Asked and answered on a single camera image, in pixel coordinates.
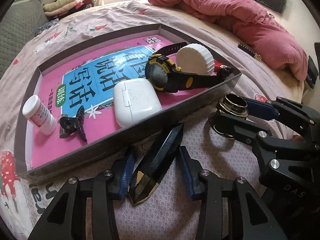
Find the person's right hand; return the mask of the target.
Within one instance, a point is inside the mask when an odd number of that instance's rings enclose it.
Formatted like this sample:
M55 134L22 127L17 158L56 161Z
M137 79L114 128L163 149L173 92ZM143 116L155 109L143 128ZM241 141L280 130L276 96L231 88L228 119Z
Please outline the person's right hand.
M294 141L304 141L304 138L301 135L294 134L292 136L292 140L294 140Z

